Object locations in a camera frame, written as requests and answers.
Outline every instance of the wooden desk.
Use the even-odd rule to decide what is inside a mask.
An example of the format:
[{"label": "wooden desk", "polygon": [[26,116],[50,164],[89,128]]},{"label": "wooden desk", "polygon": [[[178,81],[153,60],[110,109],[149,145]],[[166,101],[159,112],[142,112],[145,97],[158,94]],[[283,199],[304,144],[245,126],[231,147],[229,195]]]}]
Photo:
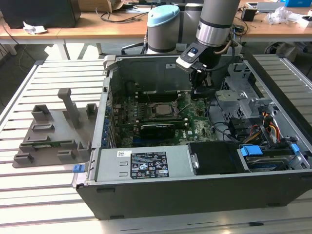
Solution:
[{"label": "wooden desk", "polygon": [[[124,20],[139,13],[114,13],[110,20]],[[62,28],[59,39],[98,39],[98,38],[143,38],[146,33],[147,14],[139,17],[141,21],[133,23],[109,23],[92,12],[82,13],[75,28]]]},{"label": "wooden desk", "polygon": [[[243,6],[248,0],[241,0],[240,6]],[[309,7],[290,7],[288,10],[306,15]],[[259,13],[255,16],[253,22],[248,24],[248,32],[244,35],[241,41],[312,41],[312,28],[302,28],[300,25],[290,22],[288,24],[281,23],[270,25],[265,19],[266,13]],[[235,24],[244,25],[238,19],[234,20]]]},{"label": "wooden desk", "polygon": [[[241,0],[243,6],[248,0]],[[289,8],[294,13],[307,14],[308,7]],[[123,20],[139,13],[125,14],[114,13],[111,20]],[[241,38],[241,42],[249,41],[312,41],[312,28],[301,28],[293,22],[289,24],[269,25],[264,19],[267,14],[260,13],[255,16],[253,22],[248,22],[249,30]],[[141,21],[127,24],[117,24],[102,21],[95,13],[82,13],[81,19],[75,28],[52,28],[48,33],[29,35],[22,29],[10,29],[5,23],[5,28],[20,44],[57,44],[63,59],[69,59],[66,43],[88,42],[96,43],[101,53],[102,42],[142,42],[145,32],[147,15],[141,16]],[[0,26],[0,43],[16,44]]]}]

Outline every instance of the desk leg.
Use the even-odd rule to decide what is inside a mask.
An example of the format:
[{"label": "desk leg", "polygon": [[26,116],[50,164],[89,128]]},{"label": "desk leg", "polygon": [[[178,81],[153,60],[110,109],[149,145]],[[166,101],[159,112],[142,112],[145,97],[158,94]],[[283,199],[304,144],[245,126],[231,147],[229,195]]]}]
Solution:
[{"label": "desk leg", "polygon": [[63,60],[70,60],[66,44],[58,44],[58,50]]},{"label": "desk leg", "polygon": [[98,51],[98,54],[99,54],[99,55],[103,54],[103,52],[102,52],[102,47],[101,47],[101,43],[97,43],[97,51]]},{"label": "desk leg", "polygon": [[10,52],[11,55],[17,55],[18,53],[16,52],[14,45],[3,45],[4,48]]}]

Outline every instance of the gray robot arm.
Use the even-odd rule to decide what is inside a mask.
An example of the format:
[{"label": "gray robot arm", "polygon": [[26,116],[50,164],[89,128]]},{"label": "gray robot arm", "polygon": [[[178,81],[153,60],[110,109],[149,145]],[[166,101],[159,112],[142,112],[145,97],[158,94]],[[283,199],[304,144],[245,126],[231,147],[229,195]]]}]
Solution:
[{"label": "gray robot arm", "polygon": [[230,34],[240,0],[205,0],[195,41],[176,60],[177,65],[190,71],[200,56],[210,71],[218,64],[217,52]]}]

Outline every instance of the metal slotted table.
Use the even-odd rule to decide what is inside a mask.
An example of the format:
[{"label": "metal slotted table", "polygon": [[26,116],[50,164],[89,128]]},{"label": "metal slotted table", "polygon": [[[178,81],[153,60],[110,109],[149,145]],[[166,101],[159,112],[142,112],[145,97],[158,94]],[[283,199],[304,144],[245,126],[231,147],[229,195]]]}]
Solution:
[{"label": "metal slotted table", "polygon": [[73,165],[14,169],[12,162],[31,125],[35,104],[45,103],[50,110],[64,109],[57,97],[61,87],[72,89],[71,97],[77,107],[90,102],[98,104],[105,78],[103,60],[37,64],[0,116],[0,233],[62,234],[90,230],[93,234],[311,233],[311,192],[287,207],[110,221],[95,219],[72,187]]}]

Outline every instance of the warning label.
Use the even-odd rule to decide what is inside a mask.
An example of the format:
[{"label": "warning label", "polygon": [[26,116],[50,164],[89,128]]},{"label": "warning label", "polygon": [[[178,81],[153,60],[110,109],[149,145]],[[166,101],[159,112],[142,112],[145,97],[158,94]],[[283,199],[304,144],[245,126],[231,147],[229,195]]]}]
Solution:
[{"label": "warning label", "polygon": [[131,154],[131,178],[169,177],[166,152]]}]

